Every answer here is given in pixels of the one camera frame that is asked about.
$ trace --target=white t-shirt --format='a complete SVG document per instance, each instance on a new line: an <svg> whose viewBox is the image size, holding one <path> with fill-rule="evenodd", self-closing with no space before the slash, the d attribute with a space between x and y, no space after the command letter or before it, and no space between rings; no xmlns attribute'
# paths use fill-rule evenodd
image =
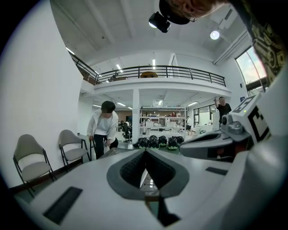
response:
<svg viewBox="0 0 288 230"><path fill-rule="evenodd" d="M107 135L110 129L111 121L112 121L112 116L110 118L103 118L102 116L100 116L98 119L97 128L94 134Z"/></svg>
<svg viewBox="0 0 288 230"><path fill-rule="evenodd" d="M192 119L191 118L188 118L187 125L192 126Z"/></svg>

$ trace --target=round light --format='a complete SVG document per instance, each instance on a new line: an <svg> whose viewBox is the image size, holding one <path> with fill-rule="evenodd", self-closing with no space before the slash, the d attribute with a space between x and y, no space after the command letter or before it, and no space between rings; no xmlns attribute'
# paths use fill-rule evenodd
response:
<svg viewBox="0 0 288 230"><path fill-rule="evenodd" d="M154 26L152 23L149 22L149 25L152 27L152 28L157 28L156 26Z"/></svg>
<svg viewBox="0 0 288 230"><path fill-rule="evenodd" d="M213 40L218 39L219 36L220 36L220 34L219 34L218 31L212 31L211 34L210 34L210 37L211 37Z"/></svg>

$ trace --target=ceiling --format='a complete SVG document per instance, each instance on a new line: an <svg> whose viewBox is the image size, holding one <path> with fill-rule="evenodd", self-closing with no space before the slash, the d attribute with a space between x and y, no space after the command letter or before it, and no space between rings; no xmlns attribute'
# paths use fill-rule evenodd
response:
<svg viewBox="0 0 288 230"><path fill-rule="evenodd" d="M228 4L194 23L172 24L164 34L148 24L158 4L159 0L51 0L65 45L100 73L116 63L122 68L148 65L154 58L157 65L168 65L172 53L211 61L244 30ZM213 30L224 39L212 40Z"/></svg>
<svg viewBox="0 0 288 230"><path fill-rule="evenodd" d="M199 93L193 90L178 90L178 89L140 89L139 90L139 103L140 106L153 106L154 100L163 100L163 107L166 106L187 106L192 102L204 103L213 98L219 97L213 93ZM122 90L116 92L109 92L101 95L95 95L94 104L101 105L104 101L112 101L115 103L117 109L126 109L133 107L133 90Z"/></svg>

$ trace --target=chair seat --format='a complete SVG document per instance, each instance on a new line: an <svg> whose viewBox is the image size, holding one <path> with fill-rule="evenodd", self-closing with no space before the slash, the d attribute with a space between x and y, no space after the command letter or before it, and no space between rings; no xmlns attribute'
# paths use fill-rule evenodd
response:
<svg viewBox="0 0 288 230"><path fill-rule="evenodd" d="M67 160L76 160L85 154L87 154L88 151L86 149L71 149L67 152L65 152L65 156Z"/></svg>
<svg viewBox="0 0 288 230"><path fill-rule="evenodd" d="M41 177L51 169L50 165L46 162L40 161L26 166L22 170L22 178L24 181L31 181Z"/></svg>

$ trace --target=black cap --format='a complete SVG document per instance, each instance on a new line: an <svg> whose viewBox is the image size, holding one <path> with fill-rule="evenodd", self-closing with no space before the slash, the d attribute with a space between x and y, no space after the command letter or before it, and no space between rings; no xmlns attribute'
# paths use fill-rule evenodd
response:
<svg viewBox="0 0 288 230"><path fill-rule="evenodd" d="M165 1L159 1L159 9L161 14L170 22L178 24L178 25L185 25L190 22L187 18L180 17L178 14L171 11L171 6Z"/></svg>

